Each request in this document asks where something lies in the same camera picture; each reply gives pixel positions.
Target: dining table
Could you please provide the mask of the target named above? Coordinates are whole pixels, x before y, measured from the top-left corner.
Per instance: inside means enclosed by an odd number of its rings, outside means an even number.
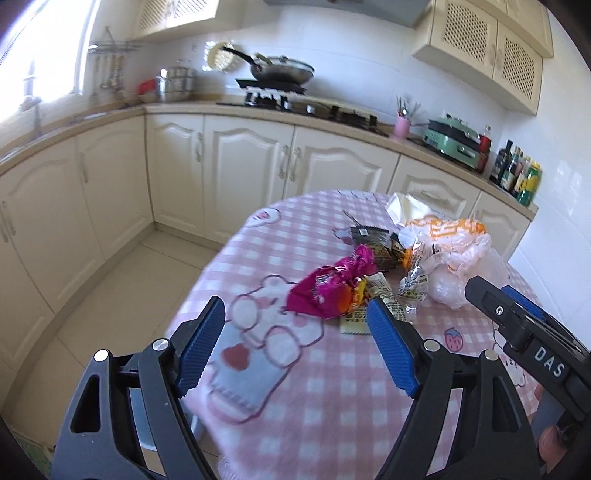
[[[413,399],[399,390],[371,335],[341,333],[339,321],[286,310],[292,287],[353,252],[349,212],[392,232],[389,196],[357,190],[315,192],[262,208],[203,270],[167,330],[195,319],[211,296],[226,320],[198,386],[183,398],[220,452],[222,480],[372,480]],[[509,284],[536,302],[508,263]],[[413,325],[449,351],[492,349],[529,415],[537,385],[507,357],[496,325],[472,305],[451,309],[427,297]],[[445,467],[461,391],[450,397],[430,472]]]

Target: pink candy wrapper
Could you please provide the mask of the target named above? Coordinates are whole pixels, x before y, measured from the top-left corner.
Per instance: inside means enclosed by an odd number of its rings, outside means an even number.
[[[374,253],[366,245],[359,245],[355,253],[342,258],[334,266],[325,265],[308,275],[291,289],[286,309],[325,320],[349,311],[355,288],[364,275],[377,272]]]

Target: cabinet handle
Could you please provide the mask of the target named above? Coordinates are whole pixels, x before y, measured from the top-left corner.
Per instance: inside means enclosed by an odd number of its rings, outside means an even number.
[[[294,163],[291,166],[291,173],[290,173],[290,180],[291,181],[296,181],[296,179],[297,179],[296,168],[297,168],[298,162],[300,161],[300,157],[301,157],[301,148],[297,147],[294,152]]]
[[[2,220],[1,216],[0,216],[0,235],[2,235],[2,240],[4,240],[6,243],[8,243],[10,241],[8,238],[8,234],[6,233],[6,225],[4,224],[4,221]]]
[[[12,236],[17,234],[17,230],[14,228],[14,223],[12,223],[12,216],[8,211],[8,204],[5,201],[2,201],[2,211],[4,212],[4,219],[6,220],[8,231]]]
[[[80,168],[80,175],[84,183],[88,183],[88,169],[86,168],[86,159],[84,154],[81,153],[78,157],[78,164]]]
[[[201,132],[197,133],[197,141],[195,143],[195,159],[197,163],[201,163],[201,159],[203,156],[203,134]]]
[[[494,43],[491,45],[491,50],[488,55],[490,57],[489,62],[491,63],[491,67],[494,67],[496,59],[496,45]]]
[[[285,180],[285,168],[286,165],[285,163],[287,162],[287,158],[290,152],[290,148],[287,145],[283,145],[283,148],[281,149],[281,166],[279,167],[279,179],[280,180]]]
[[[437,202],[437,203],[442,203],[448,207],[452,206],[452,204],[450,203],[450,201],[448,199],[443,199],[438,195],[434,195],[434,194],[428,192],[427,190],[421,190],[421,195],[428,198],[429,200],[433,200],[434,202]]]

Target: silver screw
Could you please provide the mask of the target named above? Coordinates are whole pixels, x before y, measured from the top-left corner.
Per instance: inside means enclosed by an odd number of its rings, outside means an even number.
[[[157,352],[166,350],[168,348],[169,341],[166,338],[159,338],[152,344],[152,348]]]
[[[499,359],[499,354],[496,353],[494,350],[490,349],[484,350],[484,356],[487,360],[490,360],[491,362],[495,362]]]
[[[109,351],[99,350],[95,353],[95,362],[104,362],[109,358]]]
[[[437,352],[439,350],[439,343],[435,340],[425,340],[423,346],[428,352]]]

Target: drawer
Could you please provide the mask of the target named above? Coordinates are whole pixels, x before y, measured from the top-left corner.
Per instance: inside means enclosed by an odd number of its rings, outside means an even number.
[[[433,210],[457,220],[468,218],[480,190],[449,173],[400,155],[390,195],[408,193]]]
[[[529,219],[485,192],[480,194],[471,217],[486,227],[492,248],[505,260],[510,259],[530,225]]]

